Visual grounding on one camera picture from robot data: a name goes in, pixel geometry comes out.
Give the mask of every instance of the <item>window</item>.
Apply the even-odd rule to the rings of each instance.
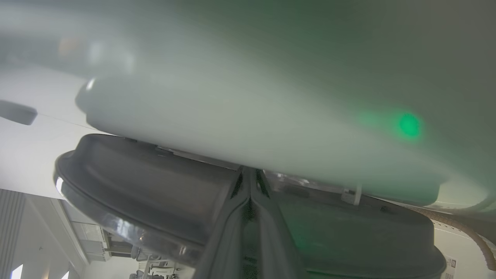
[[[14,271],[12,272],[12,275],[10,276],[10,279],[21,279],[22,266],[23,265],[20,265],[18,268],[14,269]]]

